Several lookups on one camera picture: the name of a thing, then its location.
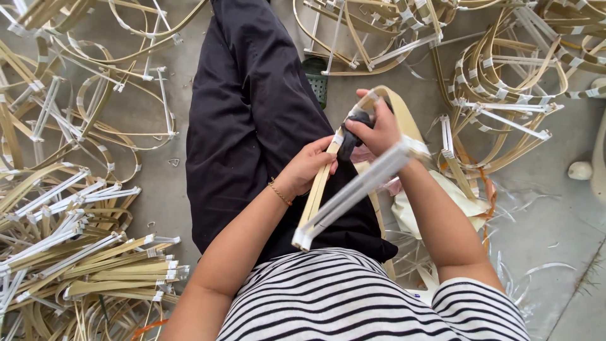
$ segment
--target black pants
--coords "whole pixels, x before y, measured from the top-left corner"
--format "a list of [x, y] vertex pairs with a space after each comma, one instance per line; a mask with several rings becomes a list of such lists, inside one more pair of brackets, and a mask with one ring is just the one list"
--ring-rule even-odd
[[[293, 41], [268, 3], [215, 0], [212, 6], [215, 15], [193, 82], [185, 164], [191, 234], [201, 253], [303, 146], [334, 133], [301, 71]], [[351, 163], [339, 163], [322, 204], [356, 175]], [[297, 251], [290, 242], [306, 200], [293, 201], [258, 263]], [[379, 262], [397, 252], [381, 239], [368, 197], [312, 244], [331, 246]]]

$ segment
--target striped shirt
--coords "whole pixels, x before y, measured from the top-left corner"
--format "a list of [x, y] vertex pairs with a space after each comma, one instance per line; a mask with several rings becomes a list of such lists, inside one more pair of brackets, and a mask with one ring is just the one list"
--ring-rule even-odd
[[260, 264], [217, 340], [530, 340], [517, 307], [476, 280], [442, 283], [428, 307], [379, 263], [342, 248]]

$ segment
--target gold bracelet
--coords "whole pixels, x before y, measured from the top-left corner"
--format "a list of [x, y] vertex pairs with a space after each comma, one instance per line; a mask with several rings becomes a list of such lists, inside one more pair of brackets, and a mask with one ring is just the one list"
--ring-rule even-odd
[[275, 181], [275, 179], [274, 179], [273, 177], [271, 177], [271, 182], [270, 182], [270, 183], [268, 183], [268, 185], [271, 187], [271, 189], [273, 189], [273, 191], [274, 191], [274, 192], [276, 192], [276, 194], [277, 194], [279, 197], [281, 197], [281, 198], [282, 198], [282, 200], [284, 200], [284, 202], [285, 202], [287, 205], [292, 206], [292, 205], [293, 205], [293, 202], [292, 202], [292, 201], [290, 201], [290, 200], [288, 200], [288, 199], [286, 199], [286, 198], [284, 198], [284, 196], [283, 196], [282, 194], [280, 194], [280, 192], [278, 192], [278, 190], [277, 190], [277, 189], [276, 189], [276, 188], [273, 186], [273, 182], [274, 182], [274, 181]]

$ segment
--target person's left hand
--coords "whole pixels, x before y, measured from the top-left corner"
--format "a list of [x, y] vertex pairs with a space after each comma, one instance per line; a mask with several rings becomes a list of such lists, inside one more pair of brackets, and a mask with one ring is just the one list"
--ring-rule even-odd
[[307, 193], [316, 174], [326, 164], [331, 163], [330, 175], [335, 174], [337, 155], [323, 152], [332, 139], [333, 136], [330, 135], [306, 145], [284, 167], [273, 185], [286, 199], [292, 201], [297, 195]]

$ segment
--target person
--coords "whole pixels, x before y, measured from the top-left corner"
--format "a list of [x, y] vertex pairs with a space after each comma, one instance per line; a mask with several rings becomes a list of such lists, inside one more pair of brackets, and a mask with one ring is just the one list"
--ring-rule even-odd
[[[418, 161], [398, 175], [439, 274], [431, 307], [382, 269], [398, 249], [381, 239], [368, 198], [311, 251], [290, 244], [318, 170], [331, 165], [323, 201], [357, 173], [323, 151], [333, 131], [268, 3], [211, 4], [187, 132], [192, 237], [202, 257], [161, 339], [529, 340], [476, 231]], [[381, 155], [400, 132], [384, 100], [375, 112], [373, 129], [346, 126]]]

